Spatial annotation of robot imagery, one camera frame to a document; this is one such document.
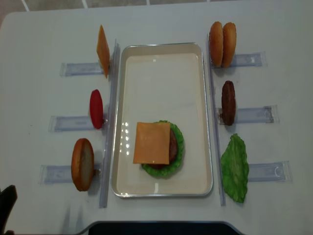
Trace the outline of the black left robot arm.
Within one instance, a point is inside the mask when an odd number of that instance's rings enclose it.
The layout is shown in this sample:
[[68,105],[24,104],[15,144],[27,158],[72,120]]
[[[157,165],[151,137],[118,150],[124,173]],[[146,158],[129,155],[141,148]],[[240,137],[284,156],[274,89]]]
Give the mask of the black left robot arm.
[[0,234],[1,235],[14,235],[14,231],[5,231],[5,226],[9,215],[17,200],[17,191],[14,185],[8,186],[3,191],[0,191]]

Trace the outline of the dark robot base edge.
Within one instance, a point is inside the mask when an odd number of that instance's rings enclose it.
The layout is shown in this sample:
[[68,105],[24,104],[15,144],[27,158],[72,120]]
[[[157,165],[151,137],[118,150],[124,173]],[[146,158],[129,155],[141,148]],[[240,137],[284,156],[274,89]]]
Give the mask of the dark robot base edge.
[[95,222],[80,235],[242,235],[224,221],[103,221]]

